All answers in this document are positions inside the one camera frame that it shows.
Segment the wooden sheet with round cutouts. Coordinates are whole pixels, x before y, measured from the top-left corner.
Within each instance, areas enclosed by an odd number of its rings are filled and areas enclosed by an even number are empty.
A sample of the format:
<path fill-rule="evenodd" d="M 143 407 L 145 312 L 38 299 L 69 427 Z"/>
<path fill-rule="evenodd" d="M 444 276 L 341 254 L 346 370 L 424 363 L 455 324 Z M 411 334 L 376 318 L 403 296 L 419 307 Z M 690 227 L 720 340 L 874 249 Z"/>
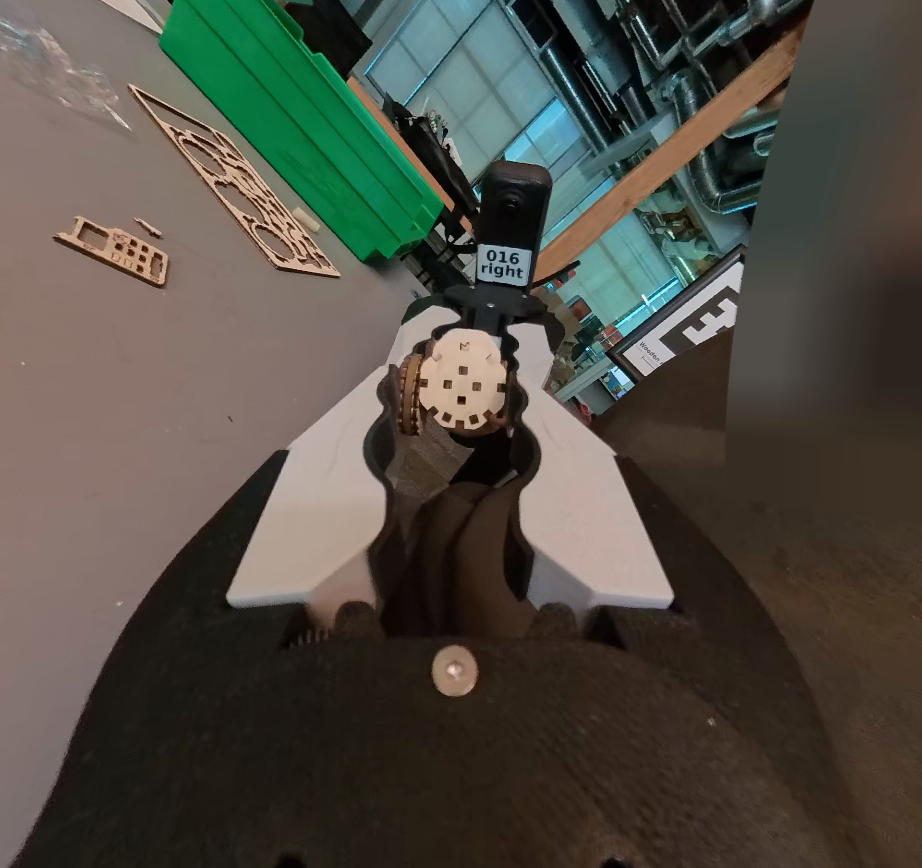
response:
<path fill-rule="evenodd" d="M 339 279 L 334 263 L 230 137 L 136 85 L 128 89 L 275 269 Z"/>

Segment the wooden beam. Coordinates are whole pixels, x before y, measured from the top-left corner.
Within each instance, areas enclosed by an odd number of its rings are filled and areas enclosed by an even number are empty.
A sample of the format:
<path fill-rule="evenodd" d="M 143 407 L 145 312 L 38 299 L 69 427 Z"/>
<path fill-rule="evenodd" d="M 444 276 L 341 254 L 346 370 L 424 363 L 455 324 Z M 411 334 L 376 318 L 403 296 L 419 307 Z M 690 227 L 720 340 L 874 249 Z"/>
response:
<path fill-rule="evenodd" d="M 575 262 L 594 242 L 668 181 L 749 108 L 790 77 L 810 12 L 736 77 L 703 109 L 681 125 L 651 155 L 537 254 L 534 283 Z"/>

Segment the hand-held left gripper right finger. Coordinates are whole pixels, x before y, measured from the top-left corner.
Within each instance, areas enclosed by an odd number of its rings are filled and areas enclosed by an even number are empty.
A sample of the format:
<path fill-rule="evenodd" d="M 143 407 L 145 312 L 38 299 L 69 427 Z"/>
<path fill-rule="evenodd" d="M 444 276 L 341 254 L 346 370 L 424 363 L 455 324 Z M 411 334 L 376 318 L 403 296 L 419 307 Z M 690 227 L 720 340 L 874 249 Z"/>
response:
<path fill-rule="evenodd" d="M 528 378 L 508 378 L 515 498 L 508 585 L 539 609 L 668 609 L 675 598 L 614 451 Z"/>

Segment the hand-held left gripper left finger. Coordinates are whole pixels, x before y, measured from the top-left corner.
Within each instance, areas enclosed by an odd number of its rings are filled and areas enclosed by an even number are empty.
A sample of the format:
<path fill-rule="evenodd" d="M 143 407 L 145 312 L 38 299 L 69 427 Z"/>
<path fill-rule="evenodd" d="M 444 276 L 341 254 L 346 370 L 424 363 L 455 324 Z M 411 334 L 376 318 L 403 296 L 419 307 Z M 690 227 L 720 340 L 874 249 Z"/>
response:
<path fill-rule="evenodd" d="M 384 575 L 374 545 L 387 536 L 395 365 L 377 367 L 291 443 L 226 593 L 234 609 L 299 605 L 317 628 L 340 608 L 368 605 L 380 617 Z"/>

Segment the framed black and white sign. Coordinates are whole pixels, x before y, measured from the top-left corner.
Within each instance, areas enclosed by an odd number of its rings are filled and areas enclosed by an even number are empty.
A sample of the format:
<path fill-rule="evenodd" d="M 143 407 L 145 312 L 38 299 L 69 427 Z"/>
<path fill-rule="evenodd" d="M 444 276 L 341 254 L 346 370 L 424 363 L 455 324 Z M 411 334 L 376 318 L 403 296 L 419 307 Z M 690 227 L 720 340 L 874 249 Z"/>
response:
<path fill-rule="evenodd" d="M 618 342 L 608 359 L 638 382 L 675 356 L 732 329 L 746 253 L 745 246 L 737 246 Z"/>

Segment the wooden sidecar model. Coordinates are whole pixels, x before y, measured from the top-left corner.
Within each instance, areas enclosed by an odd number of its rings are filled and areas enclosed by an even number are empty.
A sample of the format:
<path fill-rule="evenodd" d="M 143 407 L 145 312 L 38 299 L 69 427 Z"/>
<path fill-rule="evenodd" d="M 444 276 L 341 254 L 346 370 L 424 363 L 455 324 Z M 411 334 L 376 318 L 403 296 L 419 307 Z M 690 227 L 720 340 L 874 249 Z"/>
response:
<path fill-rule="evenodd" d="M 486 332 L 454 327 L 402 362 L 398 430 L 419 436 L 427 423 L 461 437 L 487 436 L 506 425 L 509 370 Z"/>

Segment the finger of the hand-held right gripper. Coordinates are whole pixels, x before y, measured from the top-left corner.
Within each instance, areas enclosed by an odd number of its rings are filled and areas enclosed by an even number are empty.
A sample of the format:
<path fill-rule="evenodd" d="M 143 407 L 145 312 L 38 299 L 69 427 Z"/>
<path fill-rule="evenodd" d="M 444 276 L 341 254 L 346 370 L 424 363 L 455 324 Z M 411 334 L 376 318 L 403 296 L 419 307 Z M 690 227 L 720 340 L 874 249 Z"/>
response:
<path fill-rule="evenodd" d="M 400 367 L 419 344 L 426 346 L 440 328 L 452 327 L 458 321 L 460 315 L 453 309 L 428 307 L 401 324 L 395 338 L 395 366 Z"/>
<path fill-rule="evenodd" d="M 516 383 L 530 397 L 544 389 L 565 329 L 556 317 L 541 317 L 511 323 L 506 333 L 515 341 Z"/>

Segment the clear plastic bag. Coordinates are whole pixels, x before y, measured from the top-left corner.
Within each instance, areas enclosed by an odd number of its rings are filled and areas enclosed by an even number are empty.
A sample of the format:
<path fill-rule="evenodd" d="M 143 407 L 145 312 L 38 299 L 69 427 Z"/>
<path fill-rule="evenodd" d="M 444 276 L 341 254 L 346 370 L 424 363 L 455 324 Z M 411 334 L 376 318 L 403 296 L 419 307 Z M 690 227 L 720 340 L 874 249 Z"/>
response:
<path fill-rule="evenodd" d="M 63 109 L 132 133 L 107 75 L 73 61 L 46 29 L 2 18 L 1 49 L 7 67 L 23 86 Z"/>

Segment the wooden table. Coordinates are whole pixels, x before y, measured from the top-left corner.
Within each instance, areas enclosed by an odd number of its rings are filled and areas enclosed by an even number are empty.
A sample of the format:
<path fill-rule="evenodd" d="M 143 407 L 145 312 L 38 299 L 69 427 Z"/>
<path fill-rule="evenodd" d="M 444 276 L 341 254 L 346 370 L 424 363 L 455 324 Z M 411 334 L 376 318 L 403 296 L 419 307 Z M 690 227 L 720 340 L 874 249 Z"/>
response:
<path fill-rule="evenodd" d="M 386 114 L 375 104 L 374 100 L 364 91 L 362 85 L 357 80 L 357 78 L 354 75 L 350 75 L 350 77 L 347 79 L 347 84 L 349 88 L 352 90 L 352 92 L 355 94 L 355 96 L 358 98 L 358 100 L 363 104 L 365 109 L 371 113 L 371 115 L 375 118 L 375 120 L 382 127 L 382 129 L 390 136 L 390 138 L 395 143 L 397 148 L 400 149 L 400 151 L 405 155 L 405 157 L 409 160 L 409 162 L 416 169 L 416 171 L 420 173 L 423 180 L 429 185 L 432 191 L 436 193 L 436 195 L 440 198 L 441 202 L 444 204 L 445 210 L 451 215 L 452 221 L 459 224 L 461 228 L 467 232 L 467 234 L 472 236 L 473 227 L 471 226 L 469 219 L 461 215 L 459 210 L 455 209 L 455 204 L 453 200 L 451 199 L 451 197 L 445 192 L 445 190 L 441 187 L 438 181 L 435 180 L 435 178 L 432 176 L 430 171 L 427 170 L 427 168 L 424 166 L 424 164 L 421 162 L 418 156 L 414 153 L 414 151 L 407 145 L 407 143 L 405 142 L 405 140 L 399 133 L 398 129 L 387 118 Z"/>

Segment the silver ventilation duct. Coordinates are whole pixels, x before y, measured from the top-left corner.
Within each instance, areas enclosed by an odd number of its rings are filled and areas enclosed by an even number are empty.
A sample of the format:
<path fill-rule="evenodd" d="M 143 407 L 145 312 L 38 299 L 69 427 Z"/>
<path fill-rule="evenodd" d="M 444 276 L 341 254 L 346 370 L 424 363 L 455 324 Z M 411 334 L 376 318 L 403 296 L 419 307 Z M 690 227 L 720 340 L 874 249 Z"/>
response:
<path fill-rule="evenodd" d="M 672 106 L 679 127 L 691 121 L 712 98 L 701 73 L 691 67 L 673 74 L 659 93 Z M 707 210 L 724 216 L 755 207 L 779 117 L 778 108 L 750 109 L 686 164 L 694 190 Z"/>

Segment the wooden plate with square holes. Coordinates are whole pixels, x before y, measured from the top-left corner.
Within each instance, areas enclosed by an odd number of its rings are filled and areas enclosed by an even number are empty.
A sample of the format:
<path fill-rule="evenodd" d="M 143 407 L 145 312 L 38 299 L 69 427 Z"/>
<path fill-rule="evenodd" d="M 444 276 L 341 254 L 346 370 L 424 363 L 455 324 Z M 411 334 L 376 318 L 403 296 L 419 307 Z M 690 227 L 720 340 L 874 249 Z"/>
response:
<path fill-rule="evenodd" d="M 52 239 L 150 286 L 166 286 L 170 267 L 168 254 L 150 241 L 122 229 L 103 227 L 85 217 L 75 217 L 72 229 L 55 233 Z"/>

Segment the grey desk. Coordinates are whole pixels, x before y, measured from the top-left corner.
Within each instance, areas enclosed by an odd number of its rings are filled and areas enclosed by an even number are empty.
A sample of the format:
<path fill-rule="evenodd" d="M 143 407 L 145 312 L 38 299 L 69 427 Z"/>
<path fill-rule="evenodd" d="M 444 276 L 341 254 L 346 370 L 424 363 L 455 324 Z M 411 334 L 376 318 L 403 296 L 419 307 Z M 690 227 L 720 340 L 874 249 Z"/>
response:
<path fill-rule="evenodd" d="M 143 25 L 99 0 L 2 0 L 2 17 L 103 71 L 133 130 L 60 107 L 2 58 L 7 866 L 134 609 L 273 452 L 382 364 L 418 284 L 328 229 L 339 279 L 274 269 L 128 85 L 231 137 L 285 206 L 303 201 Z M 166 252 L 166 286 L 55 242 L 75 217 Z"/>

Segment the green plastic bin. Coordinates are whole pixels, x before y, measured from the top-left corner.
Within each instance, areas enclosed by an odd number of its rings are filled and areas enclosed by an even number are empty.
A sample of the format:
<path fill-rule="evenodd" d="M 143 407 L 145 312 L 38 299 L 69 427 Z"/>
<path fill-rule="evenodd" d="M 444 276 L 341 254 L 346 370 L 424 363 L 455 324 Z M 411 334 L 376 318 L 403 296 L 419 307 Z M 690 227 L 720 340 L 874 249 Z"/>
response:
<path fill-rule="evenodd" d="M 427 238 L 444 204 L 273 0 L 173 0 L 159 44 L 362 262 Z"/>

